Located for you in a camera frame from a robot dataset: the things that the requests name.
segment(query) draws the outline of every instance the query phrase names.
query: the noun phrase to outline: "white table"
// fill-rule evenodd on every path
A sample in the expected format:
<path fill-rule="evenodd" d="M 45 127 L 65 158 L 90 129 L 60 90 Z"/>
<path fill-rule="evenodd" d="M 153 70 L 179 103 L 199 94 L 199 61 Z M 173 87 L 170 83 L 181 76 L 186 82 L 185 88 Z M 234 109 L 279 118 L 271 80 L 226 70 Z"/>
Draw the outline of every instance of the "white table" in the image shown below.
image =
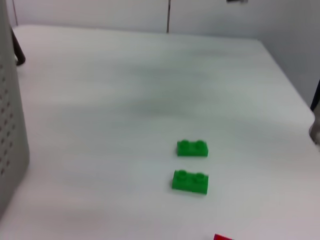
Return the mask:
<path fill-rule="evenodd" d="M 31 162 L 1 240 L 315 240 L 313 114 L 256 40 L 15 29 Z M 178 140 L 209 157 L 178 158 Z M 209 174 L 207 196 L 175 170 Z"/>

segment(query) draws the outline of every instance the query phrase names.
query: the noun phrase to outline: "white wall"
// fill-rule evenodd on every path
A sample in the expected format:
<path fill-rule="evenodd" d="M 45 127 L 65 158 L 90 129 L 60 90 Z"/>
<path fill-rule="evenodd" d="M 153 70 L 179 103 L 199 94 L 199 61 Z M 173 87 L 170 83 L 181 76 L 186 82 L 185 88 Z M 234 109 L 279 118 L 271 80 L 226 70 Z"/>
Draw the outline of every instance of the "white wall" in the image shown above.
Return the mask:
<path fill-rule="evenodd" d="M 8 12 L 10 24 L 12 27 L 14 27 L 17 25 L 17 23 L 16 23 L 16 18 L 15 18 L 13 0 L 6 0 L 6 7 L 7 7 L 7 12 Z"/>
<path fill-rule="evenodd" d="M 19 25 L 167 30 L 168 0 L 14 0 Z"/>
<path fill-rule="evenodd" d="M 310 105 L 320 79 L 317 11 L 319 0 L 171 0 L 170 32 L 263 41 Z"/>

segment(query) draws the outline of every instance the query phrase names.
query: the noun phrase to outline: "gray perforated container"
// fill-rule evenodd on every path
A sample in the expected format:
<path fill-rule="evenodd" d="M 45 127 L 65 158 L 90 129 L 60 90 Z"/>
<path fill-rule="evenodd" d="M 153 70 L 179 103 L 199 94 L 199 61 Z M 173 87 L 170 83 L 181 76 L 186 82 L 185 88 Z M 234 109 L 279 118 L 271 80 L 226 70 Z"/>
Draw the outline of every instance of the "gray perforated container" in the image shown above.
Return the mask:
<path fill-rule="evenodd" d="M 29 164 L 6 0 L 0 0 L 0 218 Z"/>

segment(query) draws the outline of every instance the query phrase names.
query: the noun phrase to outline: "red object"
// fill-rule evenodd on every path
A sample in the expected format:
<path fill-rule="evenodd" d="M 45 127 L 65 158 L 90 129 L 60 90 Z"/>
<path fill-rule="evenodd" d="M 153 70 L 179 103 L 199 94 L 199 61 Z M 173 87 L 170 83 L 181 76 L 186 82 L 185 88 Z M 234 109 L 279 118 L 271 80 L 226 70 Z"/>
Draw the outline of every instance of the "red object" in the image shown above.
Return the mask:
<path fill-rule="evenodd" d="M 232 240 L 231 238 L 227 238 L 225 236 L 221 236 L 219 234 L 215 234 L 213 240 Z"/>

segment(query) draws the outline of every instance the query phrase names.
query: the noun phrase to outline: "lego brick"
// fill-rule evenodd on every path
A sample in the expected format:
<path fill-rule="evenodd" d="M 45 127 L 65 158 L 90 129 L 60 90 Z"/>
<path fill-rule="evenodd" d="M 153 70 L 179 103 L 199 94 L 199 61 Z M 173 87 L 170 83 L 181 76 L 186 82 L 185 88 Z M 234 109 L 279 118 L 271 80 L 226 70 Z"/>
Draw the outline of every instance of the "lego brick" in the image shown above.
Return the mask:
<path fill-rule="evenodd" d="M 227 238 L 225 236 L 221 236 L 219 234 L 215 234 L 213 240 L 232 240 L 231 238 Z"/>
<path fill-rule="evenodd" d="M 181 157 L 207 157 L 208 146 L 205 141 L 182 140 L 177 142 L 176 153 Z"/>
<path fill-rule="evenodd" d="M 199 194 L 207 194 L 209 176 L 203 173 L 190 173 L 185 170 L 174 171 L 172 188 Z"/>

